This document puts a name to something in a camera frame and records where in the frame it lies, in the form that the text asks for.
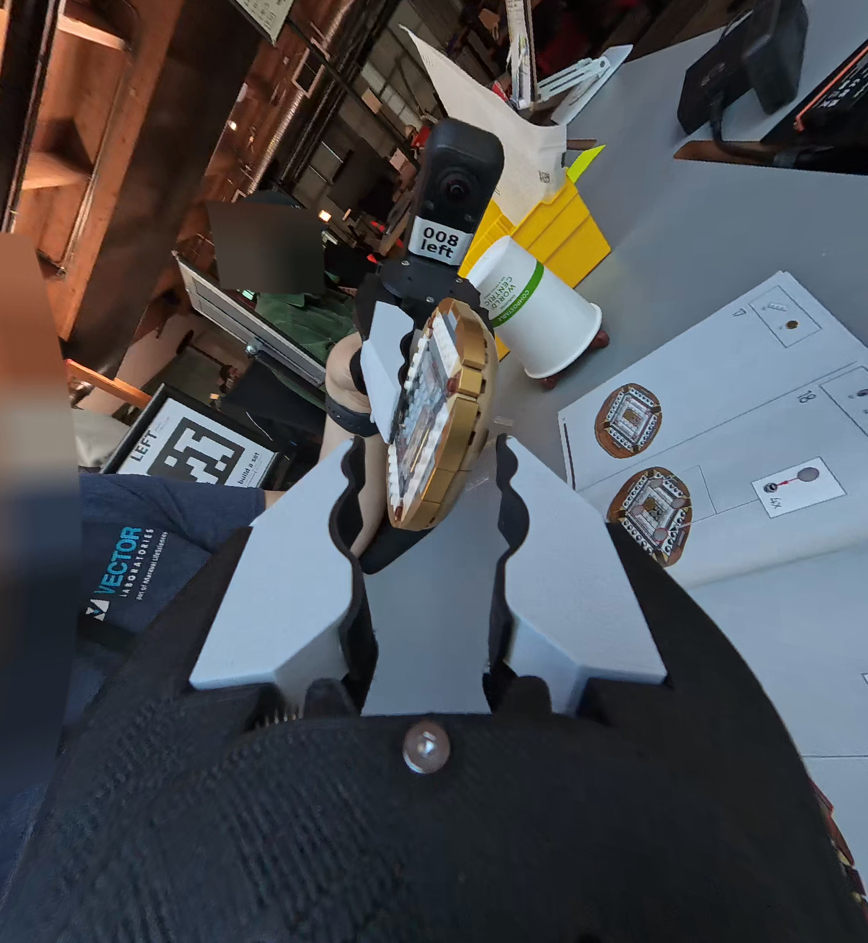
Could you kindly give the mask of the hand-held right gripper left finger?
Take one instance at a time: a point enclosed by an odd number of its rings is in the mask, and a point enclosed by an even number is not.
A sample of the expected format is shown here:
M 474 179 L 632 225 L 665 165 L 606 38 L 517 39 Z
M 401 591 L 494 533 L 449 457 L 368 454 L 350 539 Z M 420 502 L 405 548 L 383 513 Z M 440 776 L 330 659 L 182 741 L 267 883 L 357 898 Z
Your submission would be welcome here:
M 340 683 L 356 711 L 373 679 L 373 628 L 352 543 L 364 441 L 340 444 L 251 526 L 197 660 L 195 690 L 271 685 L 302 708 L 314 682 Z

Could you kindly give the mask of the black wrist band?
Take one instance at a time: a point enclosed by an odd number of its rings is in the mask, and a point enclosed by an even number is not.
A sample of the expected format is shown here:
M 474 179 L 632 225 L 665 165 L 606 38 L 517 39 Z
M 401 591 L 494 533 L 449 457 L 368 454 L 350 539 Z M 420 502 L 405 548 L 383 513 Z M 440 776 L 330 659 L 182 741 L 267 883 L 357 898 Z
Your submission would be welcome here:
M 371 411 L 362 412 L 345 407 L 329 393 L 325 396 L 325 411 L 327 418 L 331 418 L 346 433 L 363 439 L 369 439 L 379 434 L 379 429 L 372 419 Z

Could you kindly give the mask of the round gold lego base model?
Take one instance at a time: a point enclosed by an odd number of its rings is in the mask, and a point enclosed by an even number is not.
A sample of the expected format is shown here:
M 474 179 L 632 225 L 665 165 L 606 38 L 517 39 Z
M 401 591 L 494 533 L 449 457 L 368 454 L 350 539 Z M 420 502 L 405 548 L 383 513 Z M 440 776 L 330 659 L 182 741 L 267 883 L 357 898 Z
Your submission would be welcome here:
M 488 439 L 498 355 L 473 308 L 447 298 L 432 312 L 407 368 L 388 446 L 388 515 L 422 532 L 450 513 Z

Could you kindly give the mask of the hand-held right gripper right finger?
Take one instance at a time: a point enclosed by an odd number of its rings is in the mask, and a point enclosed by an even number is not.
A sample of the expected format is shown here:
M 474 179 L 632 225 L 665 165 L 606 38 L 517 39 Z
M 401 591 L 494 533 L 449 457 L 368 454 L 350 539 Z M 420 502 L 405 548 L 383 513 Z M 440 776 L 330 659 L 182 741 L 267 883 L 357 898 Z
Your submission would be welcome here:
M 498 529 L 483 684 L 496 711 L 536 677 L 553 711 L 576 711 L 590 679 L 660 685 L 667 670 L 600 512 L 522 443 L 496 440 Z

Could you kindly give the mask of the pale green paper note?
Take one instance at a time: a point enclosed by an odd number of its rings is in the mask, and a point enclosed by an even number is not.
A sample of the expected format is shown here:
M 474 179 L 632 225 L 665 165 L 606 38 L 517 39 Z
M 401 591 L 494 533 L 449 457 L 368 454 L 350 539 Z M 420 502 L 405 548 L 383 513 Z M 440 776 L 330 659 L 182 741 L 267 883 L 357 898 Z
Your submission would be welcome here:
M 295 1 L 233 1 L 262 35 L 272 44 L 277 37 L 294 6 Z

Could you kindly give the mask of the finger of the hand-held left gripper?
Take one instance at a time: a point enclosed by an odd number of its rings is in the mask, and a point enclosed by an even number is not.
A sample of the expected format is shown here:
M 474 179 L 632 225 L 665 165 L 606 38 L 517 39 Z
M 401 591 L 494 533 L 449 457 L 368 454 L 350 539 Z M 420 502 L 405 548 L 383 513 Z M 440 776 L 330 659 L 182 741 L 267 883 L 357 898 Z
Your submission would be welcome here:
M 406 336 L 407 314 L 397 305 L 377 302 L 368 338 L 362 343 L 362 375 L 372 420 L 387 444 L 393 438 L 395 416 L 403 391 L 399 374 L 406 360 L 402 351 Z

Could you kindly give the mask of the black battery orange label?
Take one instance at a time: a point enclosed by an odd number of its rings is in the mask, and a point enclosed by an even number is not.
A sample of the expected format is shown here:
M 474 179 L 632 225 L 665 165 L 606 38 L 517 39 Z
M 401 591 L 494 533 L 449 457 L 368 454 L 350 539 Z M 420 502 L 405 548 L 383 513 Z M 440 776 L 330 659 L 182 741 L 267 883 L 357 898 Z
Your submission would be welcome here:
M 868 146 L 868 39 L 761 141 L 768 146 Z

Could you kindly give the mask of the framed black white marker sign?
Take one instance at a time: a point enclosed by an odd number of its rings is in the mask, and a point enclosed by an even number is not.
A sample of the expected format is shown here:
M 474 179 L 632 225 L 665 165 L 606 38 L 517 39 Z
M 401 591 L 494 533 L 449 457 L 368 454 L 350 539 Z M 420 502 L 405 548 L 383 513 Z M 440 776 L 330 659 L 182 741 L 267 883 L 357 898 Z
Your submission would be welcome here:
M 280 481 L 291 461 L 279 445 L 162 384 L 100 472 L 263 489 Z

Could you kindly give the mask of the white paper bag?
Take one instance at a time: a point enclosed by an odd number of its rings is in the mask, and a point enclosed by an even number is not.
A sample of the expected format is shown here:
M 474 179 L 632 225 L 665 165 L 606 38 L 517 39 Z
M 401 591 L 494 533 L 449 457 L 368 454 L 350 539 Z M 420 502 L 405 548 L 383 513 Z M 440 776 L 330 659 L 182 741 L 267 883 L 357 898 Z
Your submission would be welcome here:
M 554 198 L 565 183 L 562 159 L 566 130 L 538 126 L 520 117 L 489 88 L 478 84 L 446 55 L 406 30 L 447 115 L 496 135 L 504 150 L 504 170 L 494 200 L 514 224 L 541 202 Z

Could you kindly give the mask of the lego instruction booklet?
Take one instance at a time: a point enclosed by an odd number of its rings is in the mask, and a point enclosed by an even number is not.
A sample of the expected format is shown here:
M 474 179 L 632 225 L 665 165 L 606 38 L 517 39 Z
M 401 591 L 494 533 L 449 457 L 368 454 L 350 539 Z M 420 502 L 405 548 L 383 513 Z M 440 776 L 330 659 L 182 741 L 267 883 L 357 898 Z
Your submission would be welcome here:
M 767 691 L 868 898 L 868 348 L 781 272 L 558 425 L 569 483 Z

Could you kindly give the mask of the black steel column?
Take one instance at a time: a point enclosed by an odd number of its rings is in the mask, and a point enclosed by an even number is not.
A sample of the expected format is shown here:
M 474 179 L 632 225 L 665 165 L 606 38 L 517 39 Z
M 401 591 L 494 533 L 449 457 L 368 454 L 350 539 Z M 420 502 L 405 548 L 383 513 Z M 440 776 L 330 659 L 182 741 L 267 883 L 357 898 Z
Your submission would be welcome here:
M 13 1 L 0 65 L 0 232 L 14 226 L 61 2 Z

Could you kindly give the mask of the person's left hand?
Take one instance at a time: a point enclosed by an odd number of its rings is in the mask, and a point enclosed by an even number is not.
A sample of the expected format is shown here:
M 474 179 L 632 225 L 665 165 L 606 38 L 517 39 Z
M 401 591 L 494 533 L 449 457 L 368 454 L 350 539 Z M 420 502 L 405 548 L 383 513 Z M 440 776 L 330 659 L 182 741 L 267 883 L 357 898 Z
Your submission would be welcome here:
M 361 337 L 354 332 L 341 339 L 330 351 L 325 367 L 326 393 L 341 407 L 369 415 L 371 404 L 352 374 L 352 361 L 361 349 Z

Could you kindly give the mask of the black wrist rest pad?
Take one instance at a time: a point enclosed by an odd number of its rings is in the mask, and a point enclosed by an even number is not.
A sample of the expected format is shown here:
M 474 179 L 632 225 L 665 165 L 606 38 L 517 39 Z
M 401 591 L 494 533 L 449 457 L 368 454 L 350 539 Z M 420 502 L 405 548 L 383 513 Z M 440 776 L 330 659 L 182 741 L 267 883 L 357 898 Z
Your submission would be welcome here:
M 418 531 L 394 527 L 385 515 L 376 534 L 359 555 L 363 574 L 383 571 L 432 532 L 433 528 Z

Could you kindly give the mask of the grey metal panel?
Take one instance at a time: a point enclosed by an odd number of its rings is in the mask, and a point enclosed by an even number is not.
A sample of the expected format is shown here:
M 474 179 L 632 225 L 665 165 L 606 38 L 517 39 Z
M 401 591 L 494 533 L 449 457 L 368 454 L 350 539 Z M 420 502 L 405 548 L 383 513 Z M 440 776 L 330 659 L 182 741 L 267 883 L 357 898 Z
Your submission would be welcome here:
M 313 356 L 296 339 L 267 323 L 249 300 L 222 289 L 177 250 L 172 250 L 192 309 L 251 348 L 264 353 L 314 388 L 324 388 L 325 359 Z

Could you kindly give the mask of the person's blue sweater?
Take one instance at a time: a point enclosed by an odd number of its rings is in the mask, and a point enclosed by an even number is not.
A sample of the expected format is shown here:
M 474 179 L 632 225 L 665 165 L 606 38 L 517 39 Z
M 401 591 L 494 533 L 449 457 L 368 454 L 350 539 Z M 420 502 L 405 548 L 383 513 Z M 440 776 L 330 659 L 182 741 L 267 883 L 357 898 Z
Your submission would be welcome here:
M 63 735 L 123 664 L 119 645 L 158 616 L 206 561 L 258 518 L 275 493 L 145 475 L 80 474 L 79 614 L 96 640 L 77 642 Z M 0 793 L 0 897 L 50 782 Z

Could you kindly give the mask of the black power adapter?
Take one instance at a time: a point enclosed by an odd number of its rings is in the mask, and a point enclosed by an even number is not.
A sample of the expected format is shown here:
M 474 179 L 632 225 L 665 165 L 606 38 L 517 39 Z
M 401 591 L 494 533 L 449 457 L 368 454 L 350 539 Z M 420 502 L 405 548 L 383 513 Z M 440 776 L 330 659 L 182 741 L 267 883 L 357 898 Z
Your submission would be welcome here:
M 692 134 L 722 116 L 752 91 L 768 114 L 798 93 L 808 16 L 802 1 L 758 1 L 707 53 L 690 65 L 677 107 L 683 131 Z

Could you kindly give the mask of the person's left forearm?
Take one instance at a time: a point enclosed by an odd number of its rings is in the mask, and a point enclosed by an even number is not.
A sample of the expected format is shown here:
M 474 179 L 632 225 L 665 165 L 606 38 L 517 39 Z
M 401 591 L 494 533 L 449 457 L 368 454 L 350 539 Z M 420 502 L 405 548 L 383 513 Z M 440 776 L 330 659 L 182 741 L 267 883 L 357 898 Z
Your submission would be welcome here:
M 318 462 L 326 459 L 341 443 L 355 438 L 350 433 L 326 417 L 323 442 Z M 351 545 L 355 557 L 361 557 L 375 537 L 381 523 L 387 518 L 386 511 L 386 460 L 388 446 L 381 435 L 375 434 L 364 442 L 365 482 L 358 494 L 359 512 L 362 526 Z

